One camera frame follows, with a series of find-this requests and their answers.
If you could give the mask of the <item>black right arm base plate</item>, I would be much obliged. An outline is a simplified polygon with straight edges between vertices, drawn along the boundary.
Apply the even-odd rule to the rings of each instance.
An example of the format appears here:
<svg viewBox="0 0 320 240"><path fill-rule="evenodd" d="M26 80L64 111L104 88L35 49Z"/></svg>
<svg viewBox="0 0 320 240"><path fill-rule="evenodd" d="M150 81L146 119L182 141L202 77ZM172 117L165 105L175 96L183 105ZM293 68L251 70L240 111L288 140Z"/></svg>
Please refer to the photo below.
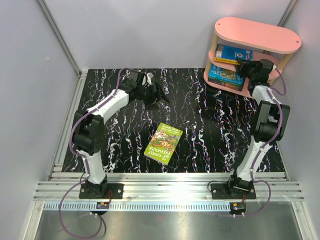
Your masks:
<svg viewBox="0 0 320 240"><path fill-rule="evenodd" d="M245 191L238 188L229 188L226 183L211 183L208 187L213 200L255 200L256 192Z"/></svg>

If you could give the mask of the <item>pink three-tier shelf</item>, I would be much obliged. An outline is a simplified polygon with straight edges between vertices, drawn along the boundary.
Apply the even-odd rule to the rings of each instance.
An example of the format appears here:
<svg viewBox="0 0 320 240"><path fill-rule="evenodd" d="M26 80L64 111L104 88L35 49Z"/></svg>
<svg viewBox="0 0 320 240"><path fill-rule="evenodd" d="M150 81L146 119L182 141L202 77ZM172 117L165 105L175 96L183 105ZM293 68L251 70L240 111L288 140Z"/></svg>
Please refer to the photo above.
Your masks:
<svg viewBox="0 0 320 240"><path fill-rule="evenodd" d="M238 44L246 50L255 48L283 55L282 60L277 60L271 55L257 51L253 52L254 61L268 59L275 64L276 69L271 71L267 81L270 85L272 85L280 76L279 74L283 72L283 69L291 56L302 45L302 40L299 35L284 27L238 17L223 17L219 19L214 25L212 44L208 52L208 60L203 74L204 81L211 87L248 98L250 97L250 93L248 91L248 79L244 81L244 86L241 91L209 81L208 74L212 64L227 70L236 70L235 66L232 64L214 61L215 51L219 40L224 40L226 44Z"/></svg>

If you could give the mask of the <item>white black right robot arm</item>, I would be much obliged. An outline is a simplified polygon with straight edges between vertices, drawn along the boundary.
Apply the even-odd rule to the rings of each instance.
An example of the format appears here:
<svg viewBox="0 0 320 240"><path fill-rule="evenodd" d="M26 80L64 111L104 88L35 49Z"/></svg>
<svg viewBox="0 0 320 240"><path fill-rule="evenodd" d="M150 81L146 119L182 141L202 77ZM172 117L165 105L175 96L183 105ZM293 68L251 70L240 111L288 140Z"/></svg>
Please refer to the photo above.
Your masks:
<svg viewBox="0 0 320 240"><path fill-rule="evenodd" d="M273 144L282 139L291 110L274 95L276 92L284 96L286 87L280 92L268 83L269 74L273 70L279 72L272 61L237 58L236 62L236 73L239 77L248 79L247 89L257 102L258 110L251 120L249 148L227 182L226 192L233 199L250 194L254 189L255 173Z"/></svg>

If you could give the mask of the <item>blue 26-Storey Treehouse book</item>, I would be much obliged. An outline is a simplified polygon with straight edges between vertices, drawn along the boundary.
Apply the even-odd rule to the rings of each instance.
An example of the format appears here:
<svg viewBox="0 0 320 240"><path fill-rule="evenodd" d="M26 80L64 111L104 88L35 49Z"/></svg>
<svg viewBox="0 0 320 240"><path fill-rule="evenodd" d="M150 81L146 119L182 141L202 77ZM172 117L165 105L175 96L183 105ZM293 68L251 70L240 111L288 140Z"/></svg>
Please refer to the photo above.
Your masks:
<svg viewBox="0 0 320 240"><path fill-rule="evenodd" d="M235 71L218 67L214 64L211 65L208 77L210 79L218 80L221 82L242 86L244 84L244 78L240 77Z"/></svg>

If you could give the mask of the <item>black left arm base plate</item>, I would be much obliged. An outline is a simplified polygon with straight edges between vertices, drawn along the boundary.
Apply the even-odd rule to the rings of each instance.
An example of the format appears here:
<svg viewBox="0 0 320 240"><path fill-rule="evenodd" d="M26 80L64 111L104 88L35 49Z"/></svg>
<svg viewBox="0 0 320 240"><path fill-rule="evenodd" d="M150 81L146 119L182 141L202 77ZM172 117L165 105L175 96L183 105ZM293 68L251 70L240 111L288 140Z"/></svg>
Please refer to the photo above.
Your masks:
<svg viewBox="0 0 320 240"><path fill-rule="evenodd" d="M124 184L122 183L105 183L97 187L89 184L81 184L79 198L80 199L116 199L123 198Z"/></svg>

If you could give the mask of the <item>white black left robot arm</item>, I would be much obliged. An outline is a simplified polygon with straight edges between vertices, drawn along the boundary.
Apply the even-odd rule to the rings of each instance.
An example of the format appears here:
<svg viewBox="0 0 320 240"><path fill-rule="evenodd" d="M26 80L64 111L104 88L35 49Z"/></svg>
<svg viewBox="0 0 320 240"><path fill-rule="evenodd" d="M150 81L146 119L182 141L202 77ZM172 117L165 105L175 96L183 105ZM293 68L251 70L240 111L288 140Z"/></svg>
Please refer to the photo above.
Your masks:
<svg viewBox="0 0 320 240"><path fill-rule="evenodd" d="M102 164L105 124L135 100L142 101L149 110L157 109L158 102L170 102L151 72L131 69L128 76L118 74L116 87L107 97L86 110L75 112L68 145L75 156L82 158L85 168L86 176L80 181L80 198L102 199L112 195Z"/></svg>

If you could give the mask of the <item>lime green book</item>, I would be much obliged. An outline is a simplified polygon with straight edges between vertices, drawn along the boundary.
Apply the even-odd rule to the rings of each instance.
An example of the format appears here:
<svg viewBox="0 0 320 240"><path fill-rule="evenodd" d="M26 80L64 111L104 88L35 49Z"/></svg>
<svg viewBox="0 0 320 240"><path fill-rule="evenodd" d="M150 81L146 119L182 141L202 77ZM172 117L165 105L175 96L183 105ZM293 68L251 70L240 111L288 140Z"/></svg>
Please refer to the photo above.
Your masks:
<svg viewBox="0 0 320 240"><path fill-rule="evenodd" d="M167 166L182 135L182 130L161 122L146 146L144 156Z"/></svg>

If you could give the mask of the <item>blue back-cover book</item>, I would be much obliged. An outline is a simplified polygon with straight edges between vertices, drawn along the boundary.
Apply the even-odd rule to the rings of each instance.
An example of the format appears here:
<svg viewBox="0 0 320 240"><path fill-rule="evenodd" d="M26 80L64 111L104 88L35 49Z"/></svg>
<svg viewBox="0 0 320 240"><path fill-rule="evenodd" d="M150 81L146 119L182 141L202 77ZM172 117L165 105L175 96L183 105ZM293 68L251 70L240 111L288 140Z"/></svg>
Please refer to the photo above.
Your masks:
<svg viewBox="0 0 320 240"><path fill-rule="evenodd" d="M214 61L232 65L238 65L238 60L253 60L253 51L232 47L228 45L218 44L214 54Z"/></svg>

